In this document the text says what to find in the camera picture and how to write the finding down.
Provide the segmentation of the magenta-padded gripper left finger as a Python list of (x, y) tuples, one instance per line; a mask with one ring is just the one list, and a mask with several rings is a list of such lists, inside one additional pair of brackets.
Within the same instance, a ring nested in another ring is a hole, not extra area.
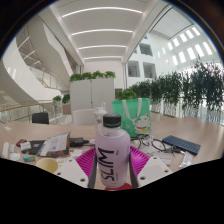
[(54, 174), (84, 188), (93, 189), (96, 181), (97, 159), (91, 148), (76, 159), (68, 159)]

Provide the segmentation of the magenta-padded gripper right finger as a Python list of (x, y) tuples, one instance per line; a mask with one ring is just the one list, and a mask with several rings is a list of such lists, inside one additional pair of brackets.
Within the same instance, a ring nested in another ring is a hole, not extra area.
[(133, 146), (130, 147), (129, 169), (133, 189), (148, 185), (172, 173), (158, 156), (148, 156)]

